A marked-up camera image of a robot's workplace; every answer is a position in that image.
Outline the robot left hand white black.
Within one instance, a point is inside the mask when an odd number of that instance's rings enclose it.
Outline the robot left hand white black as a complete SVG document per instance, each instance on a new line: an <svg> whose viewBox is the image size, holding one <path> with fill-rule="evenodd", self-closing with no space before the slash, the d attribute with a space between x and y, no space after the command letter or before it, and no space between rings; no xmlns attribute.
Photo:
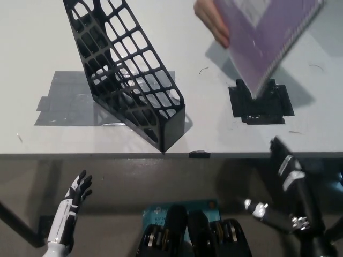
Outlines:
<svg viewBox="0 0 343 257"><path fill-rule="evenodd" d="M68 250L72 248L77 215L83 202L92 194L91 184L92 176L88 176L86 170L83 170L72 182L58 206L48 236L49 243L61 244Z"/></svg>

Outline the person's bare hand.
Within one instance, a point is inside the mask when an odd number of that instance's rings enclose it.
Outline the person's bare hand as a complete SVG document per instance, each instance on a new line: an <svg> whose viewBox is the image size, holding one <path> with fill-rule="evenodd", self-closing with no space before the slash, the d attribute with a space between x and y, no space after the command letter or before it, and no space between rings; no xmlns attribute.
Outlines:
<svg viewBox="0 0 343 257"><path fill-rule="evenodd" d="M212 33L215 40L224 49L230 44L229 29L225 25L213 0L197 0L193 5L195 15Z"/></svg>

